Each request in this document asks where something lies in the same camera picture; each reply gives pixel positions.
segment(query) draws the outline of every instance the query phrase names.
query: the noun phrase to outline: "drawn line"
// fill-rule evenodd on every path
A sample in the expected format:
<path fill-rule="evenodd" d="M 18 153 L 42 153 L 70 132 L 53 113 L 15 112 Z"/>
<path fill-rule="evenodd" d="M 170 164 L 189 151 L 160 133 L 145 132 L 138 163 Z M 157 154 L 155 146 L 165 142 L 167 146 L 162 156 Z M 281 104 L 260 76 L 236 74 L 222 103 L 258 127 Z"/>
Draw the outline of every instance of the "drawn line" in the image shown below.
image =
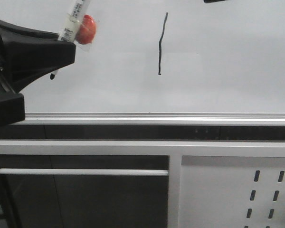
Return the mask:
<path fill-rule="evenodd" d="M 161 73 L 161 64 L 162 64 L 162 38 L 163 38 L 163 35 L 165 34 L 165 29 L 166 29 L 166 22 L 167 22 L 167 18 L 168 18 L 168 12 L 166 12 L 166 16 L 165 16 L 165 20 L 163 22 L 163 26 L 162 26 L 162 33 L 161 33 L 161 38 L 160 38 L 160 55 L 159 55 L 159 62 L 158 62 L 158 75 L 162 75 Z"/>

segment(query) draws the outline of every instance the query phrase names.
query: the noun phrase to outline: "dark panel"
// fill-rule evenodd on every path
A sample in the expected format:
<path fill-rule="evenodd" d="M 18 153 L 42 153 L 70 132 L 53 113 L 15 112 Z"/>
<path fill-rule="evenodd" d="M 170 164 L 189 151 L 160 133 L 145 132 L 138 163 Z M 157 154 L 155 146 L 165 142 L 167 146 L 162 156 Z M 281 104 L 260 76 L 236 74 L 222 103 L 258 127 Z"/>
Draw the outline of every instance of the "dark panel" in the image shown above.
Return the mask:
<path fill-rule="evenodd" d="M 220 139 L 285 141 L 285 127 L 222 126 Z"/>
<path fill-rule="evenodd" d="M 51 156 L 53 168 L 167 169 L 168 156 Z M 168 177 L 55 176 L 64 228 L 166 228 Z"/>
<path fill-rule="evenodd" d="M 56 169 L 149 169 L 167 170 L 168 156 L 51 156 Z"/>
<path fill-rule="evenodd" d="M 11 125 L 0 127 L 0 139 L 45 139 L 44 126 Z"/>
<path fill-rule="evenodd" d="M 22 228 L 62 228 L 53 176 L 7 175 Z"/>
<path fill-rule="evenodd" d="M 49 156 L 0 155 L 0 168 L 51 168 Z"/>
<path fill-rule="evenodd" d="M 215 140 L 216 126 L 151 125 L 52 125 L 45 126 L 48 139 L 86 140 Z"/>
<path fill-rule="evenodd" d="M 64 228 L 166 228 L 168 177 L 56 176 Z"/>

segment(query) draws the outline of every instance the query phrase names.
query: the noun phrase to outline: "metal handle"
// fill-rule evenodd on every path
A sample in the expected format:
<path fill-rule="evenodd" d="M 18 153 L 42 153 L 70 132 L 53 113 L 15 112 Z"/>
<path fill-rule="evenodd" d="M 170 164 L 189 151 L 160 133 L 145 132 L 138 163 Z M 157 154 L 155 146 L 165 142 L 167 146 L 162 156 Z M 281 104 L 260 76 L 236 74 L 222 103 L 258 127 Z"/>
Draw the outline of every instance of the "metal handle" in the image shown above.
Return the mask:
<path fill-rule="evenodd" d="M 111 170 L 111 169 L 0 169 L 0 174 L 12 175 L 95 175 L 95 176 L 168 176 L 168 170 Z"/>

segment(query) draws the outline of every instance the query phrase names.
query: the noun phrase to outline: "marker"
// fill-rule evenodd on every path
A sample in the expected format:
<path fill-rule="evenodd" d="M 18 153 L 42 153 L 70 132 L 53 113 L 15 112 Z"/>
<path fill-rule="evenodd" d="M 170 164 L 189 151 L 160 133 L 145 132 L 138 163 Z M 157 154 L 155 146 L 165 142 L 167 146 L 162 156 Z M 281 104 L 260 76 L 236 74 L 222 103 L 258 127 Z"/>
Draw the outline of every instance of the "marker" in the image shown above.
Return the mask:
<path fill-rule="evenodd" d="M 80 29 L 80 25 L 84 19 L 90 3 L 91 0 L 74 0 L 74 4 L 71 6 L 68 12 L 65 25 L 59 34 L 58 40 L 72 43 L 75 41 L 76 34 Z M 57 73 L 58 70 L 52 72 L 50 79 L 53 80 Z"/>

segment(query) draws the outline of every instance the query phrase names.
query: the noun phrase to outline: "perforated panel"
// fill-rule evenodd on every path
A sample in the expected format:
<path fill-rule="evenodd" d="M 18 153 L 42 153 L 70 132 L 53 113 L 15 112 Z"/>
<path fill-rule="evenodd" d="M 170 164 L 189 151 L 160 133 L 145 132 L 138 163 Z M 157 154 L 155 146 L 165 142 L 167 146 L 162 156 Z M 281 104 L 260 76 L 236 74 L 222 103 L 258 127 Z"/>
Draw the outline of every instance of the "perforated panel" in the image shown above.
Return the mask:
<path fill-rule="evenodd" d="M 285 228 L 285 158 L 182 158 L 180 228 Z"/>

